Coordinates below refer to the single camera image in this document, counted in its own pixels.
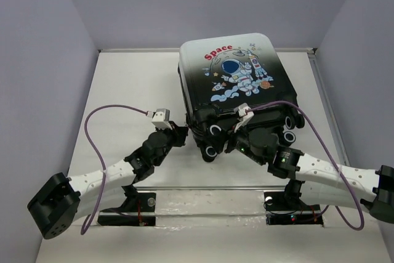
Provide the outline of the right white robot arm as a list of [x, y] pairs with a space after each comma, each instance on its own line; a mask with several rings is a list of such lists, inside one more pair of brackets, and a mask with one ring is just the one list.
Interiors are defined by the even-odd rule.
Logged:
[[267, 165], [268, 173], [289, 182], [283, 194], [291, 209], [326, 204], [355, 208], [373, 218], [393, 223], [393, 168], [360, 169], [332, 164], [279, 143], [264, 128], [234, 129], [226, 151], [238, 150], [252, 161]]

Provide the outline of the black suitcase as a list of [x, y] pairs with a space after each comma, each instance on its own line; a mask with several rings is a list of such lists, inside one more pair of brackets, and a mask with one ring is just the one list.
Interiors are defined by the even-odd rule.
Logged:
[[[225, 149], [234, 132], [248, 134], [263, 128], [289, 147], [294, 128], [305, 126], [297, 111], [297, 93], [270, 39], [246, 33], [187, 41], [180, 46], [178, 74], [190, 128], [202, 158], [212, 162]], [[283, 100], [258, 110], [247, 125], [236, 129], [236, 108], [250, 108]]]

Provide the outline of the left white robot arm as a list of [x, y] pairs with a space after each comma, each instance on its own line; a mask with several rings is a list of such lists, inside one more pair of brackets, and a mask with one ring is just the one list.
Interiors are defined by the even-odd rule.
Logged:
[[184, 146], [187, 135], [186, 126], [171, 122], [169, 128], [155, 130], [141, 147], [105, 169], [51, 176], [27, 204], [43, 239], [59, 236], [75, 220], [92, 218], [99, 210], [132, 209], [136, 204], [134, 184], [151, 176], [172, 148]]

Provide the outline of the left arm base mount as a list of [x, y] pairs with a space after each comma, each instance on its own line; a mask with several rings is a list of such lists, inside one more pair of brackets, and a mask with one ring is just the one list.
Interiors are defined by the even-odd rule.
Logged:
[[97, 223], [112, 227], [153, 227], [156, 225], [156, 193], [138, 192], [132, 186], [122, 187], [123, 203], [99, 212]]

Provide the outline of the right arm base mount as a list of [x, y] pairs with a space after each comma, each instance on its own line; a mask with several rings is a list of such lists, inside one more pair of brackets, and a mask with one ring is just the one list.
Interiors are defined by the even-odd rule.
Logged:
[[320, 205], [300, 199], [302, 185], [302, 181], [290, 180], [282, 191], [264, 192], [267, 225], [324, 225]]

